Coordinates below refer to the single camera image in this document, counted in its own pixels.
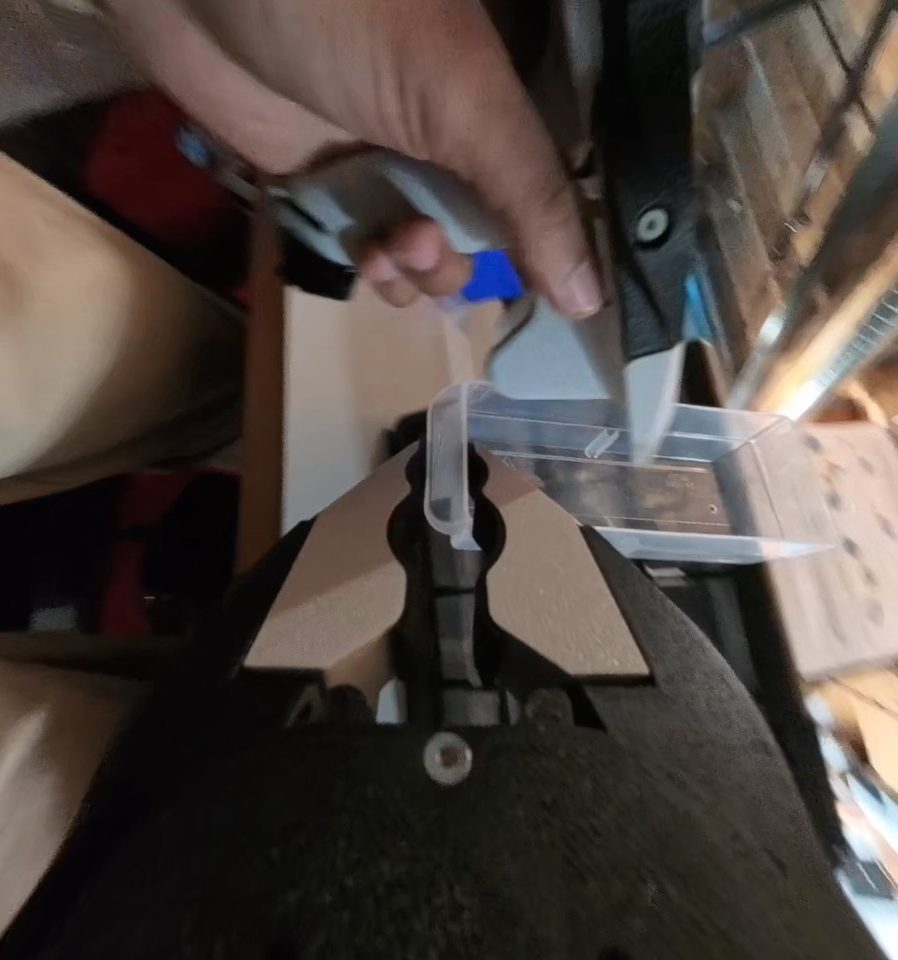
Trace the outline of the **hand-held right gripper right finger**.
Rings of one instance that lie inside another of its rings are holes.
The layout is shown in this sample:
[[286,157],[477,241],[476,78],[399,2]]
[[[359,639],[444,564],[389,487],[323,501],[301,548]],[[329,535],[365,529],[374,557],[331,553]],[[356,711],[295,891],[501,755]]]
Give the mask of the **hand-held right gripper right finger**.
[[504,682],[647,682],[650,669],[576,520],[481,445],[481,494],[501,524],[485,575]]

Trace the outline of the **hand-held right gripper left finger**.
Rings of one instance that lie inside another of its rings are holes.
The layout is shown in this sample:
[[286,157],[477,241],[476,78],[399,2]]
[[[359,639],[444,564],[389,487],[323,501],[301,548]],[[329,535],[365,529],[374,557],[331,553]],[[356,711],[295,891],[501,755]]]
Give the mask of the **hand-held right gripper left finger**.
[[358,689],[371,708],[394,679],[391,633],[406,605],[407,573],[389,541],[409,496],[415,443],[335,500],[311,530],[243,666],[314,675]]

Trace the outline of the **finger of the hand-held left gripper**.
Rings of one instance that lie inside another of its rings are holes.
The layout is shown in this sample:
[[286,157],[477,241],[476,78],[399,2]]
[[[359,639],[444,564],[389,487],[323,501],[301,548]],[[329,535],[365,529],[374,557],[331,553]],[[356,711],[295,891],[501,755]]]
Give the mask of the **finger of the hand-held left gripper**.
[[658,454],[679,402],[686,343],[629,361],[623,382],[633,463],[648,463]]
[[506,301],[486,372],[500,392],[518,400],[620,402],[618,321],[608,307],[576,320],[564,318],[535,295]]

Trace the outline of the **clear plastic drawer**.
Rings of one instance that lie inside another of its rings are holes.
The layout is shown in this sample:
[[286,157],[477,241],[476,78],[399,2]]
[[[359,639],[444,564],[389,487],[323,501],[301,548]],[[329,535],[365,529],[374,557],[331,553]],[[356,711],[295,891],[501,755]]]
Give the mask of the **clear plastic drawer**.
[[494,457],[623,556],[754,565],[837,540],[802,432],[770,414],[677,404],[655,456],[638,464],[623,407],[604,399],[513,399],[455,384],[427,415],[424,511],[475,548],[469,455]]

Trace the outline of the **person's left hand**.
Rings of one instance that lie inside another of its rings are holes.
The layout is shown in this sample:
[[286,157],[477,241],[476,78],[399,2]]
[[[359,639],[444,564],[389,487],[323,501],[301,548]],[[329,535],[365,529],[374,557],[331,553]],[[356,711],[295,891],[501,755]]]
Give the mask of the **person's left hand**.
[[603,306],[564,164],[479,2],[107,7],[155,84],[259,171],[358,147],[431,162],[474,190],[559,313]]

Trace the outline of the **person's beige trousers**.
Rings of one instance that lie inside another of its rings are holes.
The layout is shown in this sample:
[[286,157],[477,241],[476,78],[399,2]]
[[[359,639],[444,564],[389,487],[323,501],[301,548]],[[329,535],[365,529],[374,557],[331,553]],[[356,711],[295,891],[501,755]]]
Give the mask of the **person's beige trousers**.
[[[0,151],[0,508],[201,461],[239,436],[239,313]],[[0,586],[23,574],[0,532]],[[54,865],[143,685],[10,654],[0,627],[0,938]]]

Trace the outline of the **silver rectangular ventilation duct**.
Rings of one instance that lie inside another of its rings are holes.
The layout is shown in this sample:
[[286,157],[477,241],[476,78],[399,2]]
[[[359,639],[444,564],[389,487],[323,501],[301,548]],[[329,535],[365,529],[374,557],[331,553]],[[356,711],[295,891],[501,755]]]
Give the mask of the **silver rectangular ventilation duct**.
[[719,114],[710,217],[745,321],[729,408],[801,420],[898,342],[896,78],[871,129],[848,84],[820,124],[803,81],[765,75]]

